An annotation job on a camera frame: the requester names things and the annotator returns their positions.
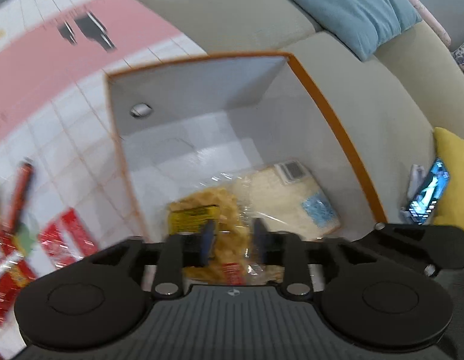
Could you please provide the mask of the peanut snack bag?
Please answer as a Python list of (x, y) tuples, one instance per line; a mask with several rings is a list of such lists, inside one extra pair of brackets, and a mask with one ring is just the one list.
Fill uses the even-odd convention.
[(27, 230), (14, 234), (7, 228), (0, 230), (0, 327), (18, 293), (36, 278), (27, 261), (34, 243)]

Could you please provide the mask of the yellow waffle snack bag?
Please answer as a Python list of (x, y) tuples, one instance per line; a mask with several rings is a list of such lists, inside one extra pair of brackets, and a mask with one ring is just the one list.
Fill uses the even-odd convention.
[(207, 284), (280, 283), (284, 268), (265, 267), (251, 256), (251, 230), (243, 205), (230, 187), (211, 187), (168, 205), (168, 233), (200, 233), (207, 222), (215, 229), (202, 267), (186, 267), (185, 277)]

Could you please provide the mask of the pink sausage stick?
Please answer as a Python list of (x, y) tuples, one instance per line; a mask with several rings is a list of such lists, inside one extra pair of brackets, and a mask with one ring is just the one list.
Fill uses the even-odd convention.
[(35, 167), (29, 158), (22, 161), (18, 167), (18, 176), (6, 220), (6, 229), (10, 234), (14, 234), (20, 224), (22, 212), (27, 202), (27, 194), (32, 184), (34, 173)]

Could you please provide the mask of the bagged sliced white bread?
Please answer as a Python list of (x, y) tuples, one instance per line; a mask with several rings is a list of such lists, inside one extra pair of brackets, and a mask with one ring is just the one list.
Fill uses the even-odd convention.
[(247, 219), (261, 219), (271, 232), (314, 241), (341, 227), (328, 197), (297, 160), (241, 175), (233, 181), (232, 191)]

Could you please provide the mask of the yellow cushion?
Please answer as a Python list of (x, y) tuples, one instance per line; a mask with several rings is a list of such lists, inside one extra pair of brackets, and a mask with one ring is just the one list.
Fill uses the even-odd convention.
[(436, 153), (450, 175), (433, 223), (455, 226), (464, 231), (464, 140), (442, 127), (435, 127), (433, 135)]

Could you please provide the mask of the smartphone with lit screen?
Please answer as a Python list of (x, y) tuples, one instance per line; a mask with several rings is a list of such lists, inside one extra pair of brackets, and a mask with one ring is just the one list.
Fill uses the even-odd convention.
[(401, 210), (405, 220), (412, 224), (425, 224), (442, 198), (449, 180), (450, 174), (440, 158), (434, 160), (428, 172), (423, 167), (413, 166), (408, 202)]

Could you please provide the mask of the red snack packet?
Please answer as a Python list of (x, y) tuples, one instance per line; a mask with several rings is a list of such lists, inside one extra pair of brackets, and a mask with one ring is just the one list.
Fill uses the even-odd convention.
[(60, 269), (98, 252), (89, 231), (74, 208), (68, 208), (38, 235), (45, 254)]

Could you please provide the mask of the beige fabric sofa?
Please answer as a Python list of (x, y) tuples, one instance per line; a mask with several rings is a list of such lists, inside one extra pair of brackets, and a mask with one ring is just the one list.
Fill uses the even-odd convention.
[(464, 75), (425, 23), (360, 61), (290, 0), (138, 1), (209, 54), (294, 54), (350, 136), (390, 222), (411, 166), (434, 158), (433, 128), (464, 139)]

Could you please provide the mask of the orange white cardboard box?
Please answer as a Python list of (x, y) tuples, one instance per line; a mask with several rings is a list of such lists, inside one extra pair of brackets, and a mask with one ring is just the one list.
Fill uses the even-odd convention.
[(344, 125), (293, 54), (180, 58), (106, 83), (120, 172), (147, 240), (165, 237), (168, 203), (289, 160), (312, 172), (348, 236), (387, 218)]

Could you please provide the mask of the light blue cushion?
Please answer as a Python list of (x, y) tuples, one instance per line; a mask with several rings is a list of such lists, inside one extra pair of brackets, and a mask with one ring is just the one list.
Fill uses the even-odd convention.
[(422, 18), (408, 0), (292, 0), (365, 61)]

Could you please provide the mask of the pink white checkered mat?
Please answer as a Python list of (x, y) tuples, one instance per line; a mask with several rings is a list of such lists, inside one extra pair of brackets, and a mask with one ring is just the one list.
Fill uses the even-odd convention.
[(0, 4), (0, 204), (8, 211), (30, 160), (20, 241), (37, 276), (55, 270), (38, 235), (68, 210), (99, 247), (140, 232), (115, 156), (107, 75), (201, 54), (137, 0)]

